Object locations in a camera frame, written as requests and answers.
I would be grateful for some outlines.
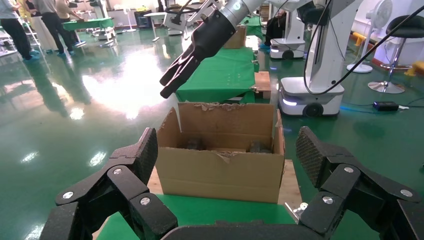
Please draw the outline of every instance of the textured rubber pad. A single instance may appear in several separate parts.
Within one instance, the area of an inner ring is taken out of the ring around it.
[[[323,142],[307,126],[300,128],[296,140],[296,156],[315,187],[319,187],[320,174],[325,164]]]

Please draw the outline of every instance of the wooden pallet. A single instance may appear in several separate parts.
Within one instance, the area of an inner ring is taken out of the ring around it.
[[[271,82],[270,73],[267,71],[260,71],[254,73],[254,87],[256,92],[262,93],[264,99],[271,98]]]

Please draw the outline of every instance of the black cable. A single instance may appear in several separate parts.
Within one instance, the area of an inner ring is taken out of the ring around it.
[[[186,1],[185,2],[185,4],[179,9],[179,12],[178,12],[178,14],[182,14],[183,13],[183,10],[187,7],[187,5],[189,5],[189,3],[191,2],[192,0],[188,0],[188,1]]]
[[[332,2],[332,0],[329,0],[327,5],[325,6],[324,11],[322,12],[321,16],[319,17],[318,23],[321,22],[322,17],[324,16],[324,13],[326,12],[328,6],[330,5],[330,3]],[[418,13],[420,13],[422,10],[424,10],[424,5],[421,6],[420,8],[418,8],[415,12],[413,12],[411,15],[409,15],[407,18],[405,18],[401,23],[399,23],[396,27],[394,27],[391,32],[389,32],[385,37],[383,37],[376,45],[374,45],[366,54],[365,56],[363,56],[339,81],[337,81],[333,86],[329,87],[327,90],[323,91],[323,92],[312,92],[309,87],[308,87],[308,83],[306,81],[306,68],[307,68],[307,63],[308,63],[308,56],[309,54],[306,55],[306,60],[305,60],[305,66],[304,66],[304,70],[303,70],[303,83],[306,87],[306,90],[311,94],[311,95],[322,95],[322,94],[326,94],[329,91],[331,91],[332,89],[334,89],[337,85],[339,85],[340,83],[342,83],[372,52],[374,52],[381,44],[383,44],[388,38],[390,38],[390,36],[392,36],[404,23],[406,23],[407,21],[409,21],[411,18],[415,17]],[[312,41],[315,37],[315,34],[317,33],[317,28],[315,29],[315,31],[313,32],[312,35]]]
[[[275,14],[274,14],[274,17],[272,18],[272,20],[271,20],[271,22],[270,22],[269,24],[272,24],[272,23],[273,23],[274,19],[276,18],[277,14],[279,13],[280,9],[281,9],[281,8],[284,6],[284,4],[286,4],[288,1],[289,1],[289,0],[285,0],[285,2],[283,2],[283,3],[281,4],[281,6],[279,6],[279,8],[277,9],[277,11],[276,11],[276,12],[275,12]]]
[[[355,104],[355,103],[350,103],[350,102],[341,102],[342,104],[347,104],[347,105],[352,105],[352,106],[358,106],[358,107],[366,107],[366,106],[372,106],[372,104]]]
[[[351,112],[357,112],[357,113],[363,113],[363,114],[375,114],[375,115],[389,115],[393,112],[381,112],[381,111],[362,111],[362,110],[356,110],[352,108],[348,108],[345,106],[340,107],[341,110],[351,111]]]
[[[420,98],[417,98],[415,100],[412,100],[412,101],[408,102],[406,105],[410,105],[410,104],[415,103],[416,101],[419,101],[419,100],[422,100],[422,99],[424,99],[424,96],[423,97],[420,97]]]
[[[338,50],[340,51],[340,54],[341,54],[341,57],[343,58],[343,61],[346,62],[346,58],[345,58],[345,56],[343,56],[342,48],[340,48],[340,43],[339,43],[339,39],[337,38],[336,30],[334,30],[333,21],[331,20],[331,17],[329,17],[329,19],[330,19],[330,25],[331,25],[331,28],[332,28],[332,32],[334,33],[334,36],[335,36],[335,41],[337,42]]]

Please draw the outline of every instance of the green tablecloth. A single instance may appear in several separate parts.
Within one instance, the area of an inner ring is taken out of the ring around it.
[[[105,29],[107,27],[113,27],[113,26],[114,26],[114,21],[110,17],[90,19],[84,22],[70,21],[70,22],[65,22],[63,24],[63,28],[67,31],[72,31],[76,29],[94,29],[94,28]]]
[[[249,47],[224,49],[202,61],[187,82],[177,91],[181,102],[223,102],[245,94],[242,103],[255,102],[253,52]]]
[[[245,17],[241,23],[242,26],[246,26],[246,35],[247,36],[256,36],[262,39],[262,27],[261,20],[258,16]]]
[[[178,219],[179,226],[214,224],[216,220],[266,224],[293,224],[282,205],[249,201],[220,200],[201,197],[157,195]],[[119,213],[112,215],[97,240],[138,240]]]

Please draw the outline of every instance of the cardboard box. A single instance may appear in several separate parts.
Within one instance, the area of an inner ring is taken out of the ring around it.
[[[273,105],[180,102],[178,110],[180,121],[172,108],[157,132],[164,194],[277,203],[285,144]],[[186,149],[193,138],[206,150]],[[273,153],[246,152],[252,141]]]
[[[240,49],[245,46],[246,42],[246,27],[237,26],[237,31],[235,34],[230,37],[230,39],[224,44],[223,48],[225,49]]]

